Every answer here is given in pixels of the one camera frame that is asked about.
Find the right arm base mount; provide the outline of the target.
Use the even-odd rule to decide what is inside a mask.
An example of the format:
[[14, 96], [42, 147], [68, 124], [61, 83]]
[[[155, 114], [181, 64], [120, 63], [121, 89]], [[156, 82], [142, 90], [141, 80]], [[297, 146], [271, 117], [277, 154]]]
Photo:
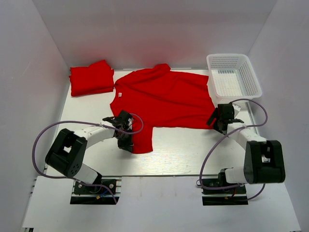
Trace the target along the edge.
[[201, 170], [196, 182], [202, 189], [203, 206], [247, 205], [246, 183], [241, 167], [221, 169], [217, 176], [205, 176]]

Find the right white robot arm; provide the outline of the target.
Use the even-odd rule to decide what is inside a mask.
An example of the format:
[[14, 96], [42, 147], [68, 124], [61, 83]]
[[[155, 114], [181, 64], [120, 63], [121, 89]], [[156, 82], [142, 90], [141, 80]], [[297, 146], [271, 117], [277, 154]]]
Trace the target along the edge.
[[232, 103], [219, 104], [207, 121], [207, 125], [233, 139], [245, 151], [244, 164], [222, 169], [214, 187], [228, 193], [236, 185], [284, 182], [286, 175], [281, 143], [267, 140], [250, 130], [244, 121], [236, 118], [236, 108]]

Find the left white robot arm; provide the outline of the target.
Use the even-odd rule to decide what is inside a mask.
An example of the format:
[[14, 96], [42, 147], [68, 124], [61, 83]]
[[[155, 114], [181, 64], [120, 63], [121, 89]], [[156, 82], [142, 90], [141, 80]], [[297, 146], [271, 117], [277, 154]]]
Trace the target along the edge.
[[100, 123], [77, 131], [62, 129], [45, 157], [47, 165], [67, 178], [84, 182], [92, 193], [101, 190], [102, 175], [83, 164], [86, 150], [99, 142], [115, 138], [119, 149], [133, 152], [133, 116], [122, 110], [117, 117], [106, 117], [103, 122], [107, 124]]

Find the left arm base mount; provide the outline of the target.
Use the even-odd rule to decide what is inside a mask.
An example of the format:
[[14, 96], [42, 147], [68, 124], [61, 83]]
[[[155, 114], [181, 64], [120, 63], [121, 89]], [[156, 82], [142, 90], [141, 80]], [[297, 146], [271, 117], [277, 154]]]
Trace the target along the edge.
[[70, 204], [72, 205], [116, 205], [121, 194], [122, 179], [103, 178], [101, 184], [105, 185], [111, 192], [103, 187], [88, 187], [74, 182]]

